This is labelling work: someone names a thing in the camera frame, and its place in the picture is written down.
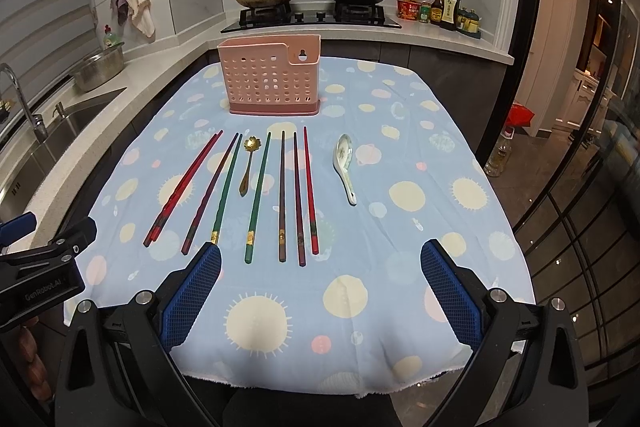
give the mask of white ceramic spoon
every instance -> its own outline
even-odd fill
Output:
[[[349,164],[351,163],[351,155],[353,155],[353,146],[351,138],[347,134],[343,134],[338,139],[338,143],[334,150],[334,169],[338,172],[338,176],[342,180],[344,190],[347,192],[347,199],[352,205],[356,204],[356,194],[353,192],[353,185],[349,179]]]

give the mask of chopstick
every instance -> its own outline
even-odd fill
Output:
[[[316,207],[314,206],[314,188],[311,184],[311,163],[309,162],[309,142],[306,139],[305,126],[305,161],[306,161],[306,199],[309,203],[309,229],[311,233],[311,252],[317,255],[320,251],[318,247],[318,227],[316,227]]]
[[[229,194],[229,187],[231,186],[231,178],[234,174],[234,168],[236,167],[236,160],[238,159],[238,151],[242,144],[242,135],[238,138],[236,143],[236,150],[234,156],[231,159],[231,165],[229,166],[229,172],[226,174],[225,186],[222,189],[222,196],[220,197],[220,203],[218,204],[218,213],[216,214],[216,221],[213,223],[213,229],[211,230],[211,242],[216,245],[218,243],[218,237],[220,236],[220,228],[222,227],[222,216],[225,214],[226,197]]]
[[[280,147],[280,222],[278,227],[278,261],[281,263],[284,263],[287,260],[287,235],[285,233],[286,222],[284,203],[284,131],[282,131],[282,145]]]
[[[262,182],[264,181],[264,169],[267,166],[267,153],[269,152],[269,143],[271,142],[271,133],[267,135],[267,145],[264,147],[262,154],[262,165],[260,165],[260,175],[258,175],[258,185],[255,187],[254,207],[251,211],[251,219],[249,220],[249,232],[246,234],[246,248],[244,250],[244,262],[251,264],[254,259],[254,239],[255,228],[258,224],[258,209],[260,208],[260,194],[262,193]]]
[[[300,178],[298,176],[298,136],[293,133],[293,162],[296,181],[296,232],[298,236],[298,264],[306,265],[305,230],[302,226],[302,202],[300,201]]]
[[[231,154],[231,149],[234,147],[234,143],[236,143],[236,139],[238,139],[238,133],[234,136],[234,139],[231,140],[229,147],[226,148],[225,155],[222,156],[222,160],[216,169],[215,174],[211,181],[209,182],[209,186],[207,187],[204,196],[202,197],[202,201],[200,202],[200,206],[196,212],[196,215],[193,217],[193,221],[191,221],[191,226],[189,227],[189,231],[187,232],[187,237],[184,239],[184,243],[182,244],[182,254],[187,255],[189,253],[189,249],[191,248],[191,243],[193,243],[193,237],[196,235],[196,230],[198,229],[198,225],[200,224],[200,220],[202,219],[202,214],[204,214],[204,209],[207,208],[207,203],[209,203],[209,198],[211,197],[211,193],[213,192],[213,188],[216,186],[216,182],[220,177],[220,172],[225,166],[226,159],[229,158],[229,154]]]
[[[207,144],[203,147],[202,151],[200,151],[200,154],[196,156],[196,159],[193,161],[187,172],[185,172],[184,176],[180,180],[180,183],[178,183],[178,186],[175,187],[174,193],[164,204],[162,210],[158,214],[158,217],[156,217],[156,220],[154,221],[151,229],[149,229],[149,232],[146,234],[145,240],[142,243],[145,247],[148,248],[149,245],[151,245],[152,241],[158,239],[160,232],[162,232],[162,229],[164,228],[166,222],[169,220],[169,216],[171,216],[171,213],[174,211],[175,205],[178,204],[178,200],[180,200],[180,197],[185,188],[187,188],[187,185],[195,175],[198,168],[200,168],[200,165],[202,165],[202,162],[204,162],[204,158],[207,157],[210,150],[218,141],[218,138],[222,136],[222,133],[223,131],[220,131],[219,133],[214,134],[209,139]]]

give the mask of screw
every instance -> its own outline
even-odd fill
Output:
[[[138,295],[136,295],[136,302],[138,304],[149,304],[153,297],[153,293],[151,293],[149,290],[143,290],[142,292],[138,293]]]
[[[78,311],[80,313],[86,313],[91,309],[91,301],[81,301],[78,304]]]
[[[564,310],[564,301],[558,297],[551,299],[551,305],[559,312]]]
[[[491,290],[491,293],[489,293],[489,295],[491,295],[491,298],[495,302],[505,302],[507,300],[507,294],[504,292],[504,290],[500,290],[499,288],[494,288],[493,290]]]

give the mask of blue polka dot tablecloth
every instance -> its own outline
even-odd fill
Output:
[[[190,255],[180,253],[212,172],[236,132],[264,144],[271,132],[254,261],[244,246],[264,145],[254,154],[250,190],[238,187],[248,153],[241,150],[218,245],[222,271],[184,344],[171,356],[185,375],[241,387],[300,393],[398,391],[463,367],[459,344],[420,270],[420,249],[437,238],[485,286],[534,302],[526,263],[500,203],[462,134],[429,87],[410,70],[322,58],[320,113],[312,117],[232,115],[218,64],[187,81],[131,144],[91,210],[95,242],[78,256],[86,283],[67,301],[67,323],[81,299],[99,306],[155,290],[209,240],[226,174],[210,198]],[[312,255],[303,127],[320,253]],[[143,239],[209,137],[224,130],[186,188],[158,240]],[[286,132],[287,262],[278,261],[280,138]],[[298,265],[293,131],[305,222],[306,266]],[[348,133],[349,205],[332,165]]]

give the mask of gas stove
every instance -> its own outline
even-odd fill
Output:
[[[309,24],[349,24],[360,26],[382,26],[401,28],[395,20],[385,15],[382,6],[351,6],[335,4],[333,12],[304,10],[293,12],[289,4],[242,10],[240,19],[226,27],[221,33],[251,30],[255,28],[273,28],[277,26],[303,26]]]

